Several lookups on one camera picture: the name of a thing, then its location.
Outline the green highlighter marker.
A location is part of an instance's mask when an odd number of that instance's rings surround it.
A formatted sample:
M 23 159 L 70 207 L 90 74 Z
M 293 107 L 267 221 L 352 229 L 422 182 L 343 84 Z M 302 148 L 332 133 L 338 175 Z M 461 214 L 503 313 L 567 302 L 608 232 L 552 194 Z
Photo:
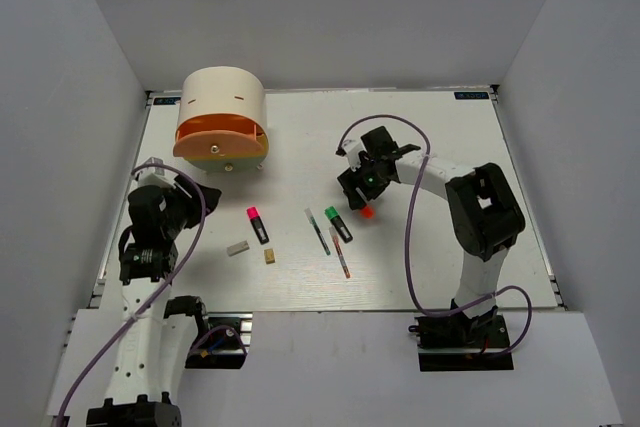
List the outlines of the green highlighter marker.
M 339 212 L 334 206 L 329 206 L 324 209 L 325 216 L 329 220 L 332 227 L 336 230 L 340 238 L 345 242 L 349 243 L 353 240 L 353 235 L 346 226 L 344 220 L 340 216 Z

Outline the orange highlighter marker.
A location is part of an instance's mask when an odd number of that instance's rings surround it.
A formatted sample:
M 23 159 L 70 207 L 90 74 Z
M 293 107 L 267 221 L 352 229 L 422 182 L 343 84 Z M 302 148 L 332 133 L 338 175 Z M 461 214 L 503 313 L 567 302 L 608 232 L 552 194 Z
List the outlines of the orange highlighter marker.
M 362 207 L 359 209 L 361 216 L 365 219 L 372 219 L 375 216 L 375 210 L 372 206 L 372 202 L 376 198 L 375 191 L 363 186 L 358 187 L 357 191 L 359 192 L 363 202 Z

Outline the pink highlighter marker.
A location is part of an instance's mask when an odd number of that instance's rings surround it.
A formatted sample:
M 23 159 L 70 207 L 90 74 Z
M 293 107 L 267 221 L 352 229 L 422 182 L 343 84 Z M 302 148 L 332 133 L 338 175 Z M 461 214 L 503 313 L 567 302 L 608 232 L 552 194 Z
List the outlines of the pink highlighter marker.
M 269 235 L 258 209 L 252 206 L 246 209 L 246 213 L 259 243 L 261 245 L 267 244 L 270 241 Z

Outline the green pen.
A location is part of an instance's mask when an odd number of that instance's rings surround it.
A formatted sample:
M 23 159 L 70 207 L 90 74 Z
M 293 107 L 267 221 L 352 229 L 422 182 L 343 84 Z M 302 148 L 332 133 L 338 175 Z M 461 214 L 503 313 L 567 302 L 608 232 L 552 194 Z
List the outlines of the green pen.
M 315 232 L 315 234 L 316 234 L 316 236 L 317 236 L 317 238 L 318 238 L 318 240 L 319 240 L 319 242 L 320 242 L 325 254 L 327 256 L 330 256 L 331 255 L 331 251 L 329 249 L 329 246 L 328 246 L 328 244 L 327 244 L 327 242 L 326 242 L 326 240 L 325 240 L 325 238 L 323 236 L 323 233 L 322 233 L 322 231 L 321 231 L 321 229 L 320 229 L 320 227 L 319 227 L 319 225 L 318 225 L 318 223 L 317 223 L 317 221 L 316 221 L 311 209 L 307 207 L 307 208 L 304 209 L 304 212 L 305 212 L 305 215 L 306 215 L 310 225 L 314 229 L 314 232 Z

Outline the orange top drawer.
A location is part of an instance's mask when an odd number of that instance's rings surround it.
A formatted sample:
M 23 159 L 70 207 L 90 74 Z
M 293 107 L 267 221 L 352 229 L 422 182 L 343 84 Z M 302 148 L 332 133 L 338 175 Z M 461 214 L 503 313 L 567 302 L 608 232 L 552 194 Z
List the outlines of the orange top drawer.
M 236 114 L 208 114 L 181 123 L 173 155 L 186 160 L 253 158 L 265 156 L 269 143 L 265 130 L 254 120 Z

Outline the red pen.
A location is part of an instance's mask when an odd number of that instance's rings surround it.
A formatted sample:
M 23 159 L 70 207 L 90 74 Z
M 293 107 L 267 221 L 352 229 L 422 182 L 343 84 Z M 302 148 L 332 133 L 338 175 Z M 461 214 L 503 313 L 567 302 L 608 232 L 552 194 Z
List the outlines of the red pen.
M 331 240 L 333 242 L 333 245 L 334 245 L 337 257 L 339 259 L 339 263 L 340 263 L 341 268 L 343 270 L 343 273 L 344 273 L 344 275 L 345 275 L 345 277 L 347 279 L 350 279 L 351 278 L 351 274 L 350 274 L 348 265 L 346 263 L 346 260 L 345 260 L 345 257 L 344 257 L 344 254 L 343 254 L 343 251 L 342 251 L 342 248 L 341 248 L 341 245 L 340 245 L 339 235 L 338 235 L 338 233 L 337 233 L 337 231 L 336 231 L 336 229 L 334 227 L 330 227 L 329 228 L 329 234 L 330 234 Z

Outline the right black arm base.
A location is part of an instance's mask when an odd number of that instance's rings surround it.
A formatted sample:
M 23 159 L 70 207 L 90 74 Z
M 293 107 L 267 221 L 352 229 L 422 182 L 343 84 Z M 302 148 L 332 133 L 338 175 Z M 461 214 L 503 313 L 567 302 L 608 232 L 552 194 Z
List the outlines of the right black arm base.
M 416 317 L 408 332 L 417 341 L 421 372 L 512 371 L 511 342 L 504 317 L 467 332 L 456 317 Z

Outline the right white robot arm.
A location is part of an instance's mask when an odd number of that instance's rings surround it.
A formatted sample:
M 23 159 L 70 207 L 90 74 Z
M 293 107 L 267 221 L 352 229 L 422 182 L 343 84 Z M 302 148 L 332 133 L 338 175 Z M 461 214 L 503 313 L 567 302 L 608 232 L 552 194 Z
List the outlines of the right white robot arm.
M 420 190 L 447 202 L 455 237 L 464 251 L 459 287 L 451 310 L 453 337 L 472 346 L 488 332 L 496 310 L 497 283 L 509 249 L 524 230 L 524 214 L 502 171 L 494 164 L 469 167 L 429 155 L 418 145 L 400 146 L 378 127 L 359 142 L 344 139 L 337 154 L 349 167 L 338 176 L 349 208 L 364 214 L 391 183 L 413 188 L 405 250 L 410 250 L 413 212 Z

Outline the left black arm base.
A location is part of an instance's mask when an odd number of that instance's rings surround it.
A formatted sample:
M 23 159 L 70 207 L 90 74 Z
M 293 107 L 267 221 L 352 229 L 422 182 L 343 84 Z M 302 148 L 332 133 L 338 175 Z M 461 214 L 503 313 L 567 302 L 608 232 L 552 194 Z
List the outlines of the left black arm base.
M 215 313 L 204 317 L 185 368 L 192 370 L 239 370 L 249 351 L 252 313 Z

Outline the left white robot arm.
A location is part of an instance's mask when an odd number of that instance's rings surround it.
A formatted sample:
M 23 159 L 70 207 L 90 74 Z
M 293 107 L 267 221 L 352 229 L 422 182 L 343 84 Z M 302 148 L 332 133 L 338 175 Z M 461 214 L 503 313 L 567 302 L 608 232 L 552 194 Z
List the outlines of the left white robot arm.
M 222 193 L 193 185 L 145 185 L 127 197 L 130 224 L 118 245 L 123 317 L 131 327 L 119 338 L 105 399 L 88 411 L 89 426 L 179 426 L 176 390 L 191 346 L 205 343 L 211 321 L 197 296 L 174 297 L 177 236 L 201 225 Z

